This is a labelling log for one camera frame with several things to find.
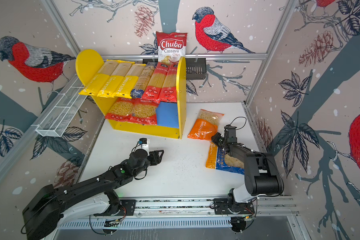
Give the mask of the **red spaghetti bag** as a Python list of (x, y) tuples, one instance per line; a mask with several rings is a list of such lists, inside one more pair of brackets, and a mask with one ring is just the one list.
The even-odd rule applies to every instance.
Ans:
[(152, 101), (156, 104), (160, 103), (160, 93), (167, 76), (170, 65), (158, 63), (153, 75), (146, 87), (142, 100)]
[(177, 71), (178, 64), (172, 64), (169, 67), (165, 81), (161, 88), (159, 100), (161, 102), (176, 103), (177, 102)]

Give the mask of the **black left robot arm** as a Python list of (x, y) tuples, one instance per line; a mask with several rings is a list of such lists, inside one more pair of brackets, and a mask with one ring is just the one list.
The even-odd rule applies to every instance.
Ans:
[(67, 211), (74, 205), (99, 194), (105, 194), (109, 199), (110, 205), (104, 212), (111, 215), (117, 213), (120, 200), (114, 190), (132, 182), (141, 172), (147, 171), (148, 167), (160, 164), (163, 154), (163, 150), (147, 152), (137, 149), (128, 159), (99, 176), (71, 186), (44, 186), (22, 212), (25, 224), (21, 233), (29, 240), (41, 240), (67, 219)]

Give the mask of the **yellow Pastatime spaghetti bag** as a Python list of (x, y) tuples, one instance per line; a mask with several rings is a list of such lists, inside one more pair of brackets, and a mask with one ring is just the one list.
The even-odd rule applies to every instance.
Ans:
[(79, 92), (79, 95), (97, 96), (119, 64), (119, 61), (114, 60), (104, 62), (90, 82)]
[(110, 78), (98, 92), (98, 97), (112, 98), (113, 93), (117, 90), (132, 65), (135, 64), (135, 62), (127, 61), (118, 61), (118, 63), (116, 69), (111, 73)]
[(146, 64), (132, 65), (115, 92), (112, 93), (112, 98), (119, 97), (131, 99), (131, 91), (137, 83), (138, 78), (144, 70), (145, 66)]

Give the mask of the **red short pasta bag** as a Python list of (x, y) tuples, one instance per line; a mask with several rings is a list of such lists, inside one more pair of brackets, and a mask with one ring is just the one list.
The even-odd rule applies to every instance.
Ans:
[(135, 99), (130, 122), (140, 125), (157, 125), (158, 104), (148, 100)]

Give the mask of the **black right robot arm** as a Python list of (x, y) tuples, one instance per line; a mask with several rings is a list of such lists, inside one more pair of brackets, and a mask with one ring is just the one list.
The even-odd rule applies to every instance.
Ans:
[(216, 133), (212, 142), (223, 153), (244, 163), (245, 183), (230, 191), (235, 203), (249, 203), (258, 197), (278, 197), (284, 192), (284, 181), (272, 154), (260, 153), (238, 143), (236, 127), (226, 125), (224, 134)]

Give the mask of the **red macaroni bag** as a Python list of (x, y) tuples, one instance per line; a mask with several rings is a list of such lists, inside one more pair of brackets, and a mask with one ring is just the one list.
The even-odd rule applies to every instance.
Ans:
[(132, 117), (134, 103), (134, 99), (118, 98), (107, 112), (105, 119), (117, 122), (129, 122)]

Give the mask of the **orange macaroni bag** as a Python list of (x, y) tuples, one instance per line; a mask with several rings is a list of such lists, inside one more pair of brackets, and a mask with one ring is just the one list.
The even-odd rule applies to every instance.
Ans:
[(198, 117), (188, 134), (189, 139), (211, 141), (218, 132), (218, 127), (224, 114), (201, 109)]

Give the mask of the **blue spaghetti bag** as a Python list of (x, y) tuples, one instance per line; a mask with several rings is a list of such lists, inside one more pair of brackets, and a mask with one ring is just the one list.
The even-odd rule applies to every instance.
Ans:
[(134, 88), (131, 90), (131, 97), (133, 99), (141, 98), (148, 86), (148, 83), (154, 73), (154, 70), (157, 66), (155, 62), (148, 62), (140, 74), (137, 83)]

